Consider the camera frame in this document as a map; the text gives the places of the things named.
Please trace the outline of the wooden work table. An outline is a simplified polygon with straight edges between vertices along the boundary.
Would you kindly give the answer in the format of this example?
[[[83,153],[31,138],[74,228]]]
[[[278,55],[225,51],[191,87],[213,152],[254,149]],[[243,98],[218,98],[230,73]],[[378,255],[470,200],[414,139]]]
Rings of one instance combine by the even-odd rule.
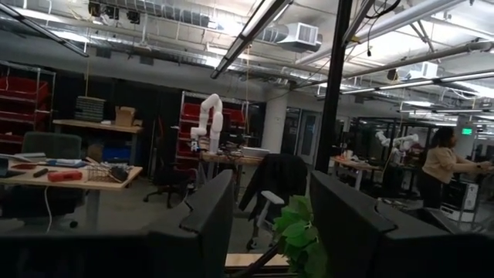
[[[139,166],[128,166],[126,170],[129,172],[128,179],[123,183],[89,181],[87,166],[97,164],[95,162],[88,163],[81,168],[64,168],[50,166],[45,162],[28,163],[24,161],[8,161],[8,171],[20,171],[20,175],[15,175],[10,178],[4,178],[0,175],[0,185],[33,185],[39,187],[57,187],[57,188],[77,188],[88,193],[86,200],[86,227],[91,230],[98,228],[99,208],[100,208],[100,193],[102,191],[122,191],[124,190],[143,170]],[[79,181],[63,181],[50,182],[47,179],[47,174],[51,171],[81,171],[83,178]]]

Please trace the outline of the black office chair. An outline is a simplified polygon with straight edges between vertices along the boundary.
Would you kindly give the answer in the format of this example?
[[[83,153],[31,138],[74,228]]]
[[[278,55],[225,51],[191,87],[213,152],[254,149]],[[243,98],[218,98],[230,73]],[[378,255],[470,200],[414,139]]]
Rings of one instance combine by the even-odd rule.
[[[157,190],[144,196],[143,202],[149,202],[151,196],[167,194],[167,207],[172,208],[171,197],[178,195],[181,200],[196,189],[197,171],[176,161],[178,129],[168,127],[159,117],[159,136],[157,137],[157,162],[152,184]]]

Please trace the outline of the black jacket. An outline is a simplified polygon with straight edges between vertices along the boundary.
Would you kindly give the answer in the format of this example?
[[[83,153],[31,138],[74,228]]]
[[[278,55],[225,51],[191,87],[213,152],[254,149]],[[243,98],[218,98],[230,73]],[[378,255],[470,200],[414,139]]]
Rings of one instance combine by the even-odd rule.
[[[271,191],[281,197],[305,195],[308,169],[302,158],[293,154],[267,154],[258,165],[239,203],[244,211],[261,191]]]

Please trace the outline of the red hand tool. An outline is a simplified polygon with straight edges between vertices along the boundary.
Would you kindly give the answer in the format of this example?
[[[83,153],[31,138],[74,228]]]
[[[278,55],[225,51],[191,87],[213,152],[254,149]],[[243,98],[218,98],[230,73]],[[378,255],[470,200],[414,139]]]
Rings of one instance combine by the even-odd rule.
[[[83,178],[81,171],[51,171],[47,174],[50,182],[79,181]]]

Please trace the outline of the green office chair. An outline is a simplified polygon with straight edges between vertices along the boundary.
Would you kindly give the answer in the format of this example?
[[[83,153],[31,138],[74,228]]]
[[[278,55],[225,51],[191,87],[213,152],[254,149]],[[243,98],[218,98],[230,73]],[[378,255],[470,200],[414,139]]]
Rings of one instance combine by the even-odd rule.
[[[71,134],[28,132],[23,153],[43,153],[48,158],[81,158],[82,139]],[[0,196],[0,219],[16,219],[25,225],[47,226],[74,213],[84,203],[85,191],[78,188],[15,185]]]

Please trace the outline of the wooden workbench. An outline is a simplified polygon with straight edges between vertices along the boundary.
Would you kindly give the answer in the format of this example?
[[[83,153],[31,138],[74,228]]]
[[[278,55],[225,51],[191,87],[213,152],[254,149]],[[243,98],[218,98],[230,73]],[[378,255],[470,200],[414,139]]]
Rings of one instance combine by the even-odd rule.
[[[62,130],[62,126],[71,126],[71,127],[84,127],[84,128],[92,128],[98,130],[106,130],[106,131],[114,131],[127,133],[132,135],[131,146],[130,146],[130,163],[136,164],[136,155],[137,155],[137,141],[138,135],[143,131],[142,127],[123,127],[115,124],[101,124],[83,120],[53,120],[54,131],[56,133],[60,133]]]

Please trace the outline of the black aluminium rig frame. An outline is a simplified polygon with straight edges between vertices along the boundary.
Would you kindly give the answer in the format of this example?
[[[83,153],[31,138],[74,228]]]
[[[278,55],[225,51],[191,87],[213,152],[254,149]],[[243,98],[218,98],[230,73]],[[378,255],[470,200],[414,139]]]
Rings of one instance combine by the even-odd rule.
[[[330,162],[331,140],[335,135],[337,106],[340,94],[340,83],[347,44],[354,37],[357,29],[367,15],[375,0],[364,0],[355,19],[350,23],[353,0],[339,0],[333,45],[331,48],[330,67],[327,76],[327,91],[323,102],[320,137],[314,169],[328,172]]]

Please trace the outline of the long ceiling light fixture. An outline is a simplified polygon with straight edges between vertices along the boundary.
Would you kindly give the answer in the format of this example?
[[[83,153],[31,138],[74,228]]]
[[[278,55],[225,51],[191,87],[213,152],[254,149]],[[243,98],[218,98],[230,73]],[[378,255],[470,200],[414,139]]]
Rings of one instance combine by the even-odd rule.
[[[236,36],[234,42],[215,67],[210,77],[215,80],[225,72],[249,46],[252,40],[286,7],[292,0],[261,0],[252,16],[244,25],[242,31]]]

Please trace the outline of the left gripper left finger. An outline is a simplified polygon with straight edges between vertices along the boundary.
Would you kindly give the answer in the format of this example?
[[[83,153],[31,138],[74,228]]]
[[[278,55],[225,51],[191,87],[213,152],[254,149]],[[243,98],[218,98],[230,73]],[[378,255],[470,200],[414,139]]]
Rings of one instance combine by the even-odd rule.
[[[232,231],[233,171],[224,170],[148,226],[151,278],[222,278]]]

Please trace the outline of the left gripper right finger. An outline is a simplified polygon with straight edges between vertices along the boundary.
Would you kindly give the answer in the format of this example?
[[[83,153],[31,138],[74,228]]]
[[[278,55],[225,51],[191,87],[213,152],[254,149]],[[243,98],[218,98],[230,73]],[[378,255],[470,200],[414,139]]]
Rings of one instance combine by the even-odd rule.
[[[396,228],[377,212],[377,200],[314,171],[310,178],[310,202],[332,278],[371,278],[379,239]]]

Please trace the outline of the person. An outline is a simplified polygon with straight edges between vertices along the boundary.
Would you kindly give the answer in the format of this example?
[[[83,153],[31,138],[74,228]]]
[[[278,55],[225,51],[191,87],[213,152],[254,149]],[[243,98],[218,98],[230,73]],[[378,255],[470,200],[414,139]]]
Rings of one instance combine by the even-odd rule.
[[[455,131],[452,127],[440,127],[431,139],[417,180],[425,208],[441,208],[442,187],[451,182],[454,174],[494,170],[490,161],[474,162],[461,158],[454,152],[455,144]]]

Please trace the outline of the green artificial plant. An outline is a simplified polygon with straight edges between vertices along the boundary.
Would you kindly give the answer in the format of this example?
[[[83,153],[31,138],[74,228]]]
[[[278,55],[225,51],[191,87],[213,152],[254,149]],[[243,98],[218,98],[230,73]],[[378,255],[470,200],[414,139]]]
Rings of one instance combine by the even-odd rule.
[[[274,219],[278,254],[287,259],[289,272],[297,278],[331,278],[327,253],[313,220],[310,200],[302,195],[290,196],[288,205]]]

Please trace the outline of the cardboard box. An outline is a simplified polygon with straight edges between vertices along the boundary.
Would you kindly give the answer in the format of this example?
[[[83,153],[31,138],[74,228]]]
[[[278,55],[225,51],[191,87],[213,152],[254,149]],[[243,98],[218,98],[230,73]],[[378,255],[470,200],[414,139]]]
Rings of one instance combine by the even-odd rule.
[[[121,127],[132,127],[136,109],[133,107],[115,107],[115,124]]]

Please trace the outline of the white office chair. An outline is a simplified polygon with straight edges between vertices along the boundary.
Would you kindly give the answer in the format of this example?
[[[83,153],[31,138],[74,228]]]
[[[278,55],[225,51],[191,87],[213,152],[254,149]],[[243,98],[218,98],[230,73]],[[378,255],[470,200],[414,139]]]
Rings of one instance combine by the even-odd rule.
[[[252,210],[252,235],[246,243],[246,250],[253,251],[259,247],[259,231],[265,230],[272,236],[269,246],[274,244],[274,219],[281,215],[285,201],[277,194],[265,190],[257,195],[255,208]]]

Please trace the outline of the metal rack with red bins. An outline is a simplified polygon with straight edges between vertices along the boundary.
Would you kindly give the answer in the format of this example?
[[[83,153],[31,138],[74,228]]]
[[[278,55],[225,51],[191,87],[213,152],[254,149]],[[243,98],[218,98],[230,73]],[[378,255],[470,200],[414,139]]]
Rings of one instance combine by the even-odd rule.
[[[56,73],[0,61],[0,153],[22,149],[25,134],[49,131]]]
[[[176,162],[180,164],[196,165],[199,162],[200,154],[191,151],[190,131],[199,125],[201,103],[207,98],[203,93],[182,93],[175,152]],[[262,141],[265,105],[228,97],[222,97],[221,100],[223,125],[220,145],[225,147],[240,141],[248,147],[259,147]]]

